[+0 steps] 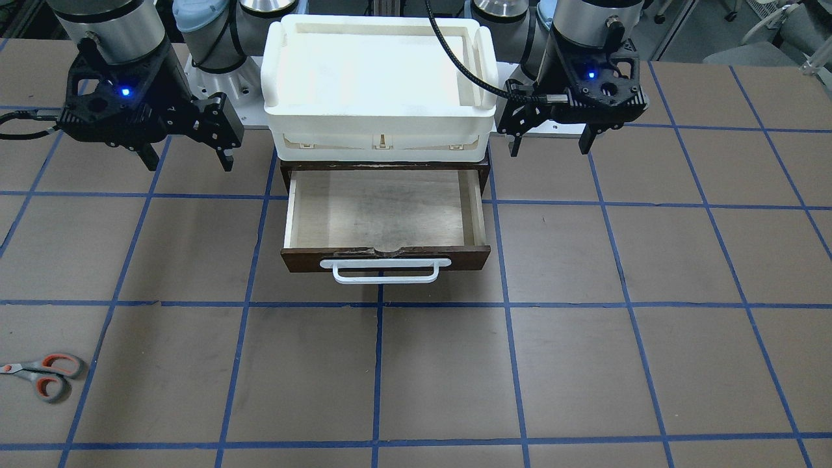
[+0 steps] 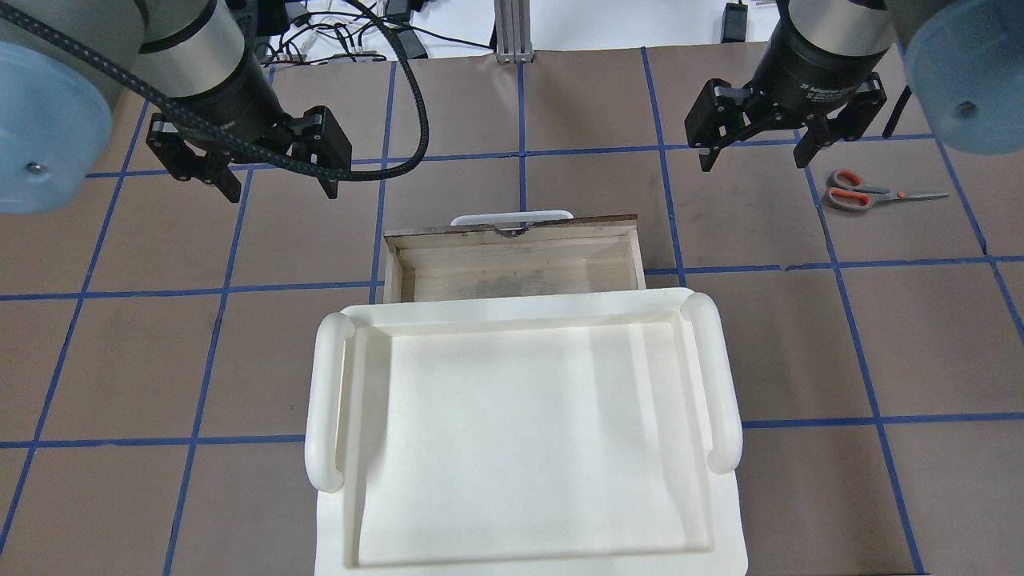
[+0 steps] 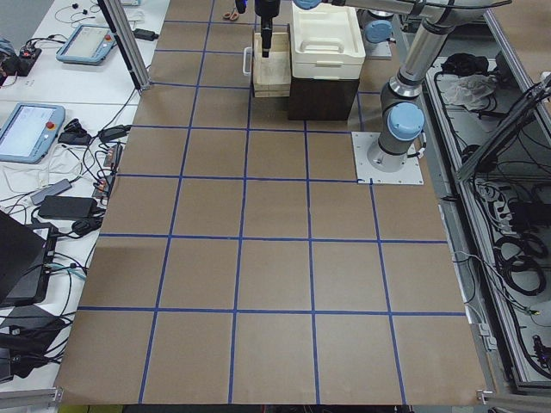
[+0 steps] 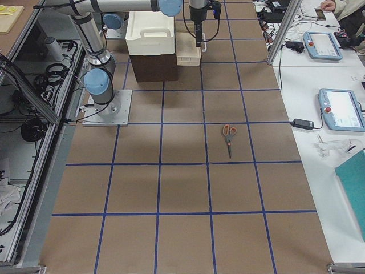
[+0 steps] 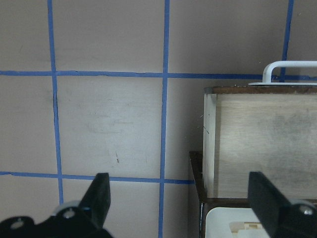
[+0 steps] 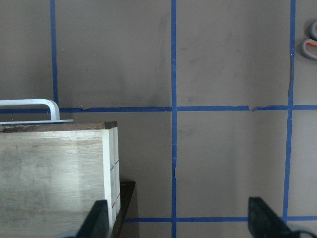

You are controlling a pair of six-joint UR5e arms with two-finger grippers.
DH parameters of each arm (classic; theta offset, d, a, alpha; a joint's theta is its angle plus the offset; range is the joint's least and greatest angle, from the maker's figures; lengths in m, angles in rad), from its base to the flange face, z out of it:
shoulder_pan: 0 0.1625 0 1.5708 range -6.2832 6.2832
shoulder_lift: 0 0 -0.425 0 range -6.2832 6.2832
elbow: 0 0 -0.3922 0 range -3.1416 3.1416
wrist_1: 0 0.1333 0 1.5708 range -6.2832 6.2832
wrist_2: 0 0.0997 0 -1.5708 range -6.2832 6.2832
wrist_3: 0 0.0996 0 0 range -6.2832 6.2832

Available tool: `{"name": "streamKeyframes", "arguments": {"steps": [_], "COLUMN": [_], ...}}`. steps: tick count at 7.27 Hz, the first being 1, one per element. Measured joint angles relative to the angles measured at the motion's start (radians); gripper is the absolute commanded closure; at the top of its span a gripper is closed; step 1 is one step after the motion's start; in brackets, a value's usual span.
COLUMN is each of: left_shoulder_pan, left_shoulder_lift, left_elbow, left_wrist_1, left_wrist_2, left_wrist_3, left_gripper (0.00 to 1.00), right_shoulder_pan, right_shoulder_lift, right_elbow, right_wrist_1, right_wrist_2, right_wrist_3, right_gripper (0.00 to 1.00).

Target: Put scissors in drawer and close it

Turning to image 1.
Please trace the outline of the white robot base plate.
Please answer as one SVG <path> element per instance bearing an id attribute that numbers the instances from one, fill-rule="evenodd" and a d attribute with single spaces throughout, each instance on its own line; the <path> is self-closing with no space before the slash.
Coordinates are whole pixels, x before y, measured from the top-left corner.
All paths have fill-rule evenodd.
<path id="1" fill-rule="evenodd" d="M 194 96 L 206 99 L 223 92 L 245 128 L 268 128 L 261 91 L 262 57 L 248 57 L 240 68 L 224 74 L 200 70 L 192 65 L 191 59 L 191 55 L 187 57 L 185 77 Z"/>

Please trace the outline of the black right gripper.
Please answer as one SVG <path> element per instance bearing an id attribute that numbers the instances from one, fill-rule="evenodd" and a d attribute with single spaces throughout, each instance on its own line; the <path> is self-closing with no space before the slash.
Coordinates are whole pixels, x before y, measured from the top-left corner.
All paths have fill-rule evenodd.
<path id="1" fill-rule="evenodd" d="M 234 165 L 233 149 L 244 128 L 225 93 L 194 96 L 169 41 L 134 61 L 107 63 L 92 40 L 78 44 L 58 127 L 81 142 L 124 146 L 157 171 L 152 143 L 185 135 L 218 151 L 224 172 Z"/>

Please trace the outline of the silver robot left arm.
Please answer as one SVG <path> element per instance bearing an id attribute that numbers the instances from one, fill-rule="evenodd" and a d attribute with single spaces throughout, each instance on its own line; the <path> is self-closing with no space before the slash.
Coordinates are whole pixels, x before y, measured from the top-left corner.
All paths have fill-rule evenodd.
<path id="1" fill-rule="evenodd" d="M 587 154 L 595 137 L 633 122 L 648 108 L 631 40 L 642 1 L 470 1 L 467 17 L 491 32 L 499 62 L 516 65 L 502 84 L 522 101 L 499 98 L 497 131 L 522 137 L 553 121 L 582 124 Z"/>

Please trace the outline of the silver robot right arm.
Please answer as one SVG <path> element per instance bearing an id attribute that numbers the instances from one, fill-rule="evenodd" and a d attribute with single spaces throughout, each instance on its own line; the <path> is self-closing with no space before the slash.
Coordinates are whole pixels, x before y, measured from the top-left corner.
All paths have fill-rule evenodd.
<path id="1" fill-rule="evenodd" d="M 78 48 L 57 127 L 78 142 L 122 146 L 157 169 L 156 142 L 183 135 L 216 151 L 225 171 L 263 104 L 268 27 L 303 1 L 175 1 L 189 47 L 179 62 L 151 1 L 51 1 Z"/>

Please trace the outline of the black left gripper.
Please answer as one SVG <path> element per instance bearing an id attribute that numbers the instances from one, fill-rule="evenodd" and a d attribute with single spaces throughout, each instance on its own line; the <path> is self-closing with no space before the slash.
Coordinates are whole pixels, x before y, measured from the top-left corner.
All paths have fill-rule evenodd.
<path id="1" fill-rule="evenodd" d="M 510 142 L 510 157 L 518 157 L 523 135 L 532 128 L 553 120 L 559 124 L 585 124 L 579 137 L 579 150 L 583 155 L 589 154 L 595 139 L 609 129 L 619 129 L 628 122 L 639 118 L 649 104 L 642 109 L 625 107 L 624 109 L 604 109 L 586 106 L 571 97 L 567 80 L 567 59 L 585 55 L 611 57 L 638 57 L 639 53 L 630 39 L 624 40 L 615 51 L 594 49 L 573 44 L 562 36 L 550 36 L 547 39 L 543 60 L 539 66 L 537 80 L 524 84 L 515 79 L 505 83 L 508 91 L 520 95 L 524 101 L 505 101 L 497 112 L 497 131 L 514 137 Z"/>

